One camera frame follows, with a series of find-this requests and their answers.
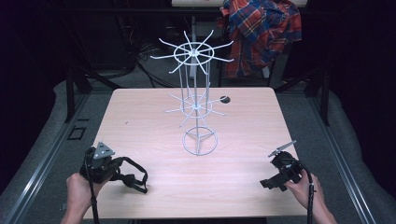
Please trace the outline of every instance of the plaid shirt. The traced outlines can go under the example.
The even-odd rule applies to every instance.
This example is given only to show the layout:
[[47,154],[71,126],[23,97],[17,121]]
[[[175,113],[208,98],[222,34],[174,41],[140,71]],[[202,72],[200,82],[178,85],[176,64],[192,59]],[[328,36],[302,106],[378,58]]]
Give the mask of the plaid shirt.
[[300,12],[291,1],[225,0],[233,40],[226,77],[260,72],[292,41],[301,40]]

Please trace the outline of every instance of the wooden table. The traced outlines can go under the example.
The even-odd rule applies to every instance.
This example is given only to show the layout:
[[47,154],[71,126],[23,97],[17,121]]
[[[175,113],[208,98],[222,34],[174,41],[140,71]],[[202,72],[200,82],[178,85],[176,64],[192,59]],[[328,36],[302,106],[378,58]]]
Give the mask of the wooden table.
[[[308,0],[292,0],[297,7],[305,7]],[[172,0],[173,7],[221,7],[223,0]]]
[[[274,91],[269,88],[212,88],[215,102],[205,117],[219,138],[205,156],[182,145],[184,132],[194,127],[179,108],[180,89],[120,89],[114,91],[94,140],[126,156],[148,171],[148,193],[109,182],[98,197],[100,218],[191,218],[304,216],[289,190],[264,189],[260,180],[278,174],[268,155],[291,141]],[[289,147],[297,159],[294,147]],[[142,175],[128,163],[123,174]],[[85,218],[92,218],[89,210]]]

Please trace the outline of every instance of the table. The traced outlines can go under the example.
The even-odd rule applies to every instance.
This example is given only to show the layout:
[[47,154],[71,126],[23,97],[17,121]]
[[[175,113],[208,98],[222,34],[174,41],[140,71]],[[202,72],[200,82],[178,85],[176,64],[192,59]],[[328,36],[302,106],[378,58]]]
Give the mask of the table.
[[[306,210],[289,190],[264,189],[260,180],[278,174],[268,155],[291,141],[275,93],[269,88],[212,88],[215,102],[205,117],[219,138],[205,156],[182,145],[195,125],[179,108],[180,89],[119,89],[113,92],[93,145],[104,142],[113,158],[126,156],[148,171],[148,193],[109,182],[98,197],[99,218],[192,218],[304,216]],[[297,159],[294,147],[288,152]],[[140,174],[124,163],[123,174]],[[92,218],[88,211],[84,218]]]
[[[297,7],[305,7],[308,0],[292,0]],[[172,0],[173,7],[221,7],[223,0]]]

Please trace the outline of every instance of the hand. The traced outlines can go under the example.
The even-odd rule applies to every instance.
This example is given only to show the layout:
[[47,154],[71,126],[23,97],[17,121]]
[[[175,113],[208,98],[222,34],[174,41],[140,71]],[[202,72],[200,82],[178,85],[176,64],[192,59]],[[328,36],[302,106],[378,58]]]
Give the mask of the hand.
[[[320,223],[337,223],[332,213],[327,208],[324,202],[323,189],[315,175],[311,175],[314,182],[314,203],[313,203],[313,216],[315,221]],[[309,180],[308,173],[305,170],[301,171],[302,179],[297,184],[288,181],[285,186],[294,194],[297,201],[304,207],[308,207],[308,194],[309,194]]]
[[[102,184],[93,183],[95,196],[107,181]],[[67,209],[62,224],[80,223],[87,210],[91,207],[91,189],[89,182],[79,173],[74,173],[66,179]]]

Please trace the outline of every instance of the white wire rack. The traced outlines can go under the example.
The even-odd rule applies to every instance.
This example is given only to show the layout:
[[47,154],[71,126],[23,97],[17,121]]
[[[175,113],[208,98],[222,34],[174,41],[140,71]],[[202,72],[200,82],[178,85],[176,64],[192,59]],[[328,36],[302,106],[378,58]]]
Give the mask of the white wire rack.
[[[177,97],[173,94],[170,95],[180,101],[180,107],[178,109],[168,110],[165,112],[169,113],[181,111],[185,115],[186,118],[182,121],[179,127],[183,126],[188,119],[195,119],[195,126],[188,129],[183,136],[183,147],[191,154],[197,156],[209,154],[216,148],[218,144],[218,137],[216,133],[206,125],[205,117],[210,113],[216,113],[222,116],[225,115],[213,110],[213,104],[223,100],[226,96],[215,101],[209,100],[210,62],[212,60],[219,60],[226,63],[232,61],[216,57],[215,49],[228,47],[233,42],[230,42],[226,45],[211,47],[206,44],[206,41],[210,38],[210,36],[212,36],[212,34],[213,31],[203,42],[190,42],[186,32],[184,32],[187,43],[179,46],[167,43],[160,39],[160,41],[165,45],[175,48],[173,54],[160,57],[151,56],[152,59],[165,59],[173,57],[177,61],[177,67],[173,71],[170,71],[169,74],[174,74],[176,71],[178,71],[180,78],[181,97]],[[201,68],[205,75],[205,90],[201,93],[198,93],[197,89],[197,67]],[[185,84],[183,83],[183,73],[185,76],[184,79],[186,80]],[[189,77],[193,78],[193,89],[190,88],[188,82]]]

